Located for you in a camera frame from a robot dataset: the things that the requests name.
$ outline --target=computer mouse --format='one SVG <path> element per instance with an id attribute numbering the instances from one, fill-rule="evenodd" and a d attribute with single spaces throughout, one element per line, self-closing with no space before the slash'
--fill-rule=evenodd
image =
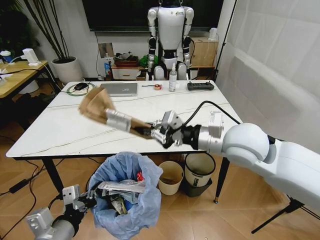
<path id="1" fill-rule="evenodd" d="M 80 83 L 78 83 L 77 85 L 74 86 L 74 90 L 80 91 L 80 90 L 82 90 L 82 89 L 87 88 L 88 86 L 89 86 L 89 85 L 88 85 L 87 83 L 85 83 L 85 82 L 80 82 Z"/>

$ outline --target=white marble table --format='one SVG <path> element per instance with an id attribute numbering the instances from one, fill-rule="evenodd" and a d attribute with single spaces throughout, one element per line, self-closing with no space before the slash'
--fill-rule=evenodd
<path id="1" fill-rule="evenodd" d="M 102 82 L 91 83 L 99 86 Z M 142 121 L 151 123 L 160 120 L 165 111 L 169 110 L 176 111 L 185 121 L 205 100 L 215 102 L 234 118 L 240 120 L 213 81 L 211 83 L 215 85 L 215 88 L 212 91 L 188 91 L 188 82 L 178 81 L 176 92 L 169 92 L 168 81 L 137 81 L 137 83 L 137 96 L 112 97 L 112 101 L 118 111 Z M 68 83 L 62 91 L 66 91 L 74 84 L 75 82 Z M 153 87 L 143 86 L 150 84 L 162 84 L 163 88 L 154 90 Z M 51 178 L 56 178 L 57 172 L 52 161 L 55 158 L 101 157 L 123 151 L 141 154 L 197 152 L 189 145 L 171 146 L 164 149 L 155 140 L 139 138 L 92 121 L 78 111 L 78 105 L 82 99 L 83 96 L 71 96 L 66 92 L 60 92 L 10 148 L 6 156 L 16 160 L 43 160 L 46 169 L 52 173 Z M 215 109 L 214 106 L 205 104 L 190 125 L 207 126 L 210 111 L 213 109 Z M 234 125 L 231 119 L 224 116 L 225 130 Z"/>

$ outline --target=white cable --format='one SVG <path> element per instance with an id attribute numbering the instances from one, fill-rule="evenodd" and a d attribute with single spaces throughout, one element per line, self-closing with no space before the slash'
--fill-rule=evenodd
<path id="1" fill-rule="evenodd" d="M 49 71 L 49 69 L 47 68 L 47 66 L 46 65 L 44 65 L 41 61 L 37 61 L 37 63 L 39 63 L 39 64 L 42 64 L 45 68 L 46 68 L 46 70 L 48 71 L 48 73 L 50 74 L 50 77 L 51 77 L 51 79 L 52 79 L 52 81 L 53 81 L 53 83 L 60 89 L 60 90 L 62 90 L 60 87 L 59 87 L 59 85 L 58 84 L 56 84 L 56 82 L 55 82 L 55 78 L 52 76 L 52 74 L 51 74 L 51 72 Z"/>
<path id="2" fill-rule="evenodd" d="M 19 59 L 19 58 L 21 58 L 21 56 L 15 57 L 14 59 L 12 59 L 12 60 L 9 62 L 9 64 L 12 64 L 12 63 L 14 62 L 14 60 Z"/>

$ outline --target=power adapter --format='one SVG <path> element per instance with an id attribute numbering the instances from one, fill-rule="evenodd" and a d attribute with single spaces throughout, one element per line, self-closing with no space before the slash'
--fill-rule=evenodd
<path id="1" fill-rule="evenodd" d="M 20 189 L 22 189 L 24 186 L 26 186 L 29 183 L 30 179 L 23 179 L 20 182 L 18 182 L 16 185 L 13 185 L 9 188 L 9 192 L 14 194 Z"/>

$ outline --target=black table leg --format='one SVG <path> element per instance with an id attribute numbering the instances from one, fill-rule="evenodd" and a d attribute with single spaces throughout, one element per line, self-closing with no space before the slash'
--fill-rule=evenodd
<path id="1" fill-rule="evenodd" d="M 55 186 L 56 190 L 60 194 L 60 199 L 62 200 L 63 199 L 62 190 L 64 189 L 64 185 L 56 169 L 53 159 L 46 157 L 42 159 L 42 162 L 51 178 L 51 181 L 53 182 L 53 185 Z"/>
<path id="2" fill-rule="evenodd" d="M 48 74 L 49 74 L 48 77 L 49 77 L 49 79 L 52 81 L 54 91 L 55 91 L 56 93 L 60 93 L 61 89 L 59 88 L 59 85 L 58 85 L 56 79 L 54 78 L 55 76 L 54 76 L 54 74 L 53 74 L 53 72 L 52 72 L 52 70 L 51 70 L 51 68 L 50 68 L 50 66 L 49 66 L 49 63 L 46 65 L 46 68 L 47 68 L 46 70 L 49 71 L 49 72 L 48 72 Z"/>
<path id="3" fill-rule="evenodd" d="M 19 125 L 23 128 L 23 130 L 27 130 L 30 127 L 30 123 L 28 122 L 26 116 L 24 116 L 23 112 L 17 108 L 17 105 L 11 98 L 6 99 L 5 103 L 8 106 L 8 109 L 14 119 L 19 123 Z"/>
<path id="4" fill-rule="evenodd" d="M 215 199 L 214 199 L 214 203 L 215 204 L 218 203 L 219 195 L 220 195 L 221 189 L 222 189 L 222 187 L 224 185 L 229 165 L 230 165 L 229 160 L 226 157 L 224 157 L 222 159 L 221 168 L 220 168 L 220 172 L 219 172 L 218 183 L 217 183 L 217 186 L 216 186 Z"/>

